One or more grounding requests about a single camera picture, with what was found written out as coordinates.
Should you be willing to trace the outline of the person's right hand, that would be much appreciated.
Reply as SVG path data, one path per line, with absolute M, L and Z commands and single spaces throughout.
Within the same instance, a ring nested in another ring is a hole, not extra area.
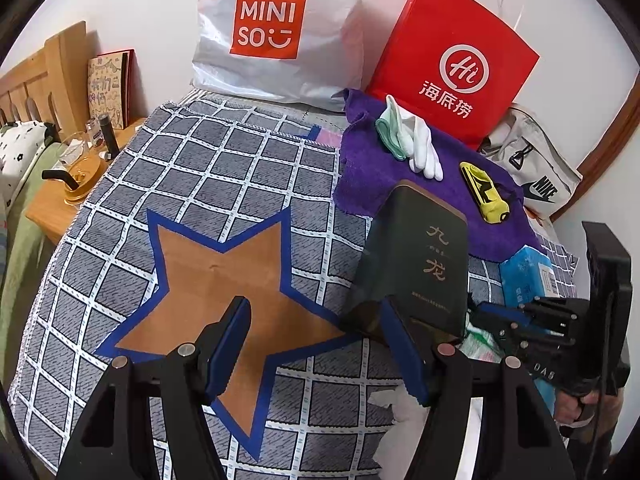
M 600 393 L 591 391 L 586 396 L 575 398 L 564 391 L 558 390 L 555 393 L 555 404 L 553 418 L 561 425 L 571 425 L 582 414 L 583 406 L 598 405 L 600 401 Z M 599 431 L 607 432 L 617 422 L 620 411 L 622 410 L 622 402 L 618 396 L 605 396 L 600 411 Z

